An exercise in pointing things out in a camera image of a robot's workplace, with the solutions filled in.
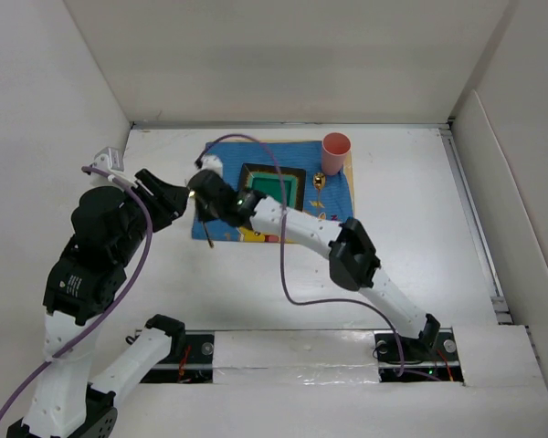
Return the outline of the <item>gold fork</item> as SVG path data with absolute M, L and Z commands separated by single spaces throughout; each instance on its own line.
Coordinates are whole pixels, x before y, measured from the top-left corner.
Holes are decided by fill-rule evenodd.
M 209 231 L 208 231 L 207 226 L 206 226 L 206 221 L 205 221 L 206 209 L 201 204 L 201 202 L 197 200 L 196 192 L 192 189 L 189 190 L 189 198 L 195 202 L 195 215 L 197 217 L 197 221 L 202 225 L 202 228 L 203 228 L 203 231 L 204 231 L 204 234 L 205 234 L 205 239 L 206 239 L 209 247 L 211 249 L 213 249 L 215 247 L 215 244 L 214 244 L 214 241 L 212 240 L 212 238 L 209 234 Z

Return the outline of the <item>green square ceramic plate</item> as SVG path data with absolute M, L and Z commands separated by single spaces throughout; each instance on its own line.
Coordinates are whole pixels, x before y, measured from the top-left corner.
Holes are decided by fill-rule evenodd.
M 302 211 L 306 187 L 306 171 L 291 167 L 281 167 L 280 171 L 287 206 Z M 244 163 L 241 166 L 237 188 L 239 190 L 256 190 L 282 203 L 279 175 L 273 165 Z

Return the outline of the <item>blue Pikachu placemat cloth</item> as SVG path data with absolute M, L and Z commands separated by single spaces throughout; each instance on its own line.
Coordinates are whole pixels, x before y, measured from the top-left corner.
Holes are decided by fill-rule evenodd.
M 210 153 L 223 163 L 223 178 L 237 188 L 241 166 L 244 163 L 273 165 L 282 182 L 281 167 L 299 168 L 306 171 L 306 187 L 303 212 L 321 219 L 343 222 L 353 215 L 350 179 L 344 172 L 327 177 L 321 191 L 321 209 L 317 214 L 317 191 L 312 179 L 321 172 L 320 141 L 275 141 L 268 144 L 270 152 L 248 141 L 224 141 L 214 146 Z

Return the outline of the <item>gold spoon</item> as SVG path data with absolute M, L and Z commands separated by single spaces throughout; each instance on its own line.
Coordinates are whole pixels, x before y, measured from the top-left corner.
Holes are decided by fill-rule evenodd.
M 317 208 L 317 211 L 318 211 L 317 214 L 320 214 L 319 211 L 321 209 L 321 191 L 322 191 L 322 189 L 324 188 L 324 186 L 326 184 L 325 174 L 323 172 L 316 172 L 313 175 L 312 183 L 313 183 L 314 188 L 317 191 L 317 198 L 316 198 L 316 204 L 315 204 L 315 206 Z

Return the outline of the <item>pink plastic cup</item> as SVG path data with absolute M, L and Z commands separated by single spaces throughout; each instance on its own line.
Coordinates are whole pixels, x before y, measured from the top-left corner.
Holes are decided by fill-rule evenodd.
M 322 171 L 328 176 L 338 173 L 350 150 L 351 141 L 346 135 L 340 132 L 327 134 L 321 142 Z

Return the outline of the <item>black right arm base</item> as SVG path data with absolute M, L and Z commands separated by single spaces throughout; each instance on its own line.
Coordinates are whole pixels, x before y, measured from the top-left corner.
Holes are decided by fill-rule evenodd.
M 378 363 L 381 383 L 458 382 L 464 377 L 458 355 L 458 346 L 451 329 L 441 330 L 431 348 L 413 347 L 402 339 L 404 361 L 401 361 L 392 332 L 374 333 L 372 355 Z

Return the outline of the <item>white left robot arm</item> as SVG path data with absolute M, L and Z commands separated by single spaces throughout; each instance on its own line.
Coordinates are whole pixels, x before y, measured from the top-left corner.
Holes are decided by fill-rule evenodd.
M 142 272 L 153 233 L 184 213 L 189 196 L 147 170 L 137 172 L 135 183 L 105 171 L 100 176 L 108 185 L 81 195 L 70 217 L 73 234 L 48 274 L 45 358 L 15 391 L 37 385 L 9 437 L 107 437 L 121 403 L 149 370 L 184 354 L 184 323 L 155 315 L 128 350 L 90 377 L 104 319 Z

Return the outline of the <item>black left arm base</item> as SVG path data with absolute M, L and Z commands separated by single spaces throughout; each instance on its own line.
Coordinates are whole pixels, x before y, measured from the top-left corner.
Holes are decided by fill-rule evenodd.
M 141 383 L 212 383 L 214 352 L 214 332 L 187 331 L 181 353 L 154 365 L 141 379 Z

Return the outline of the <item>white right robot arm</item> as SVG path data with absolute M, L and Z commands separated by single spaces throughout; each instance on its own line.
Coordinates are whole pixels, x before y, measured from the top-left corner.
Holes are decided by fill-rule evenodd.
M 259 191 L 232 188 L 217 172 L 202 170 L 188 183 L 201 221 L 220 220 L 302 245 L 329 262 L 331 281 L 358 292 L 392 323 L 406 353 L 425 359 L 437 348 L 439 322 L 402 292 L 382 269 L 360 221 L 334 222 L 284 207 Z

